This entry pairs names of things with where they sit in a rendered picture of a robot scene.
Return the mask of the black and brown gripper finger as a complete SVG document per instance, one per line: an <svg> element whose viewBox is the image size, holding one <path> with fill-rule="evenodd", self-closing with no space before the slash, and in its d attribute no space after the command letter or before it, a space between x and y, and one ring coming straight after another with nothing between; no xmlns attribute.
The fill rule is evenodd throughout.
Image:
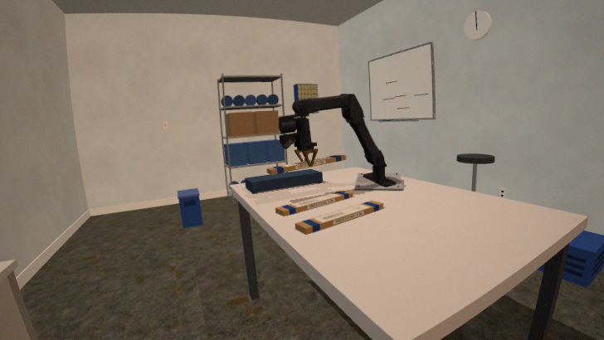
<svg viewBox="0 0 604 340"><path fill-rule="evenodd" d="M302 151L299 151L299 150L297 150L297 149L296 149L296 150L295 150L295 153L296 153L296 154L297 154L297 156L299 157L300 161L301 161L301 162L303 162L303 159L302 159L302 157L300 156L300 153L302 153Z"/></svg>
<svg viewBox="0 0 604 340"><path fill-rule="evenodd" d="M306 161L307 161L307 163L309 164L310 167L313 167L314 159L316 157L317 152L318 152L317 148L313 149L313 150L309 150L309 151L302 151L302 153L303 153L303 155L304 155L304 157L305 157L305 159L306 159ZM313 157L312 157L311 163L310 163L308 155L307 155L308 153L313 153Z"/></svg>

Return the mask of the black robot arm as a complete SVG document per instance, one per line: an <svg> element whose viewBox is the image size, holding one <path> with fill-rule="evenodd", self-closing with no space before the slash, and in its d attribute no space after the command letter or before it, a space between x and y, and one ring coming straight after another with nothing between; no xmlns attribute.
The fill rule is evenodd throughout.
<svg viewBox="0 0 604 340"><path fill-rule="evenodd" d="M378 149L376 144L373 142L370 133L368 132L367 126L363 119L363 110L356 96L354 94L341 95L345 96L336 95L304 101L296 100L292 104L292 109L295 114L279 117L280 133L286 134L286 136L280 135L281 146L284 149L287 149L293 143L298 145L308 143L307 132L305 131L310 130L310 128L309 119L305 116L309 116L310 113L316 112L318 110L341 108L342 116L346 119L347 123L349 123L350 126L353 128L354 132L358 137L358 140L363 146L365 158L369 163L373 165L373 172L363 174L363 177L383 187L390 187L396 185L396 182L386 178L385 176L385 167L387 166L387 164L383 160L384 157L382 151ZM348 99L350 99L350 103L348 103ZM295 132L295 130L303 133L287 134L293 133ZM295 138L293 138L293 135Z"/></svg>

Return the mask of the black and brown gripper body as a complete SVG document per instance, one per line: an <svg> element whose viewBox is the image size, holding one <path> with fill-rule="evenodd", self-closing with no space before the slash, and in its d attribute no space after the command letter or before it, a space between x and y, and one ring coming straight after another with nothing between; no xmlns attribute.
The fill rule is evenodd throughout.
<svg viewBox="0 0 604 340"><path fill-rule="evenodd" d="M305 131L305 132L307 132L308 143L307 144L302 144L302 145L294 144L294 146L297 147L297 150L299 150L299 151L313 150L314 146L317 146L317 143L309 144L309 143L311 143L310 130Z"/></svg>

